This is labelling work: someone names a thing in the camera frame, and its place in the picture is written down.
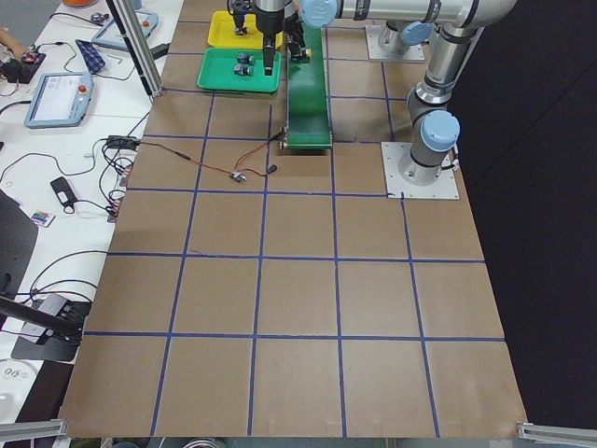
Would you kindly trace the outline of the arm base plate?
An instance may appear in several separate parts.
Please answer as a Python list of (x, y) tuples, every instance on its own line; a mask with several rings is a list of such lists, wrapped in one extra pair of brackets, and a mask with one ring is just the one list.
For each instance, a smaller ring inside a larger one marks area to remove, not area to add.
[(368, 58), (377, 62), (424, 63), (421, 44), (408, 46), (402, 42), (401, 34), (386, 25), (367, 25), (366, 39)]
[(392, 199), (458, 200), (459, 193), (449, 154), (436, 167), (417, 164), (409, 142), (382, 142), (386, 195)]

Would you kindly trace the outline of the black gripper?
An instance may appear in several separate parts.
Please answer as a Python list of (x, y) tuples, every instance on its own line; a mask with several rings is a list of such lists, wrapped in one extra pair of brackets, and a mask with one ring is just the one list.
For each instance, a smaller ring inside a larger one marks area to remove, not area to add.
[[(284, 29), (285, 13), (282, 9), (264, 11), (256, 9), (257, 29), (263, 34), (262, 55), (264, 75), (273, 73), (274, 58), (276, 54), (275, 37)], [(306, 48), (303, 38), (303, 28), (299, 21), (286, 22), (286, 40), (288, 50), (291, 47)]]

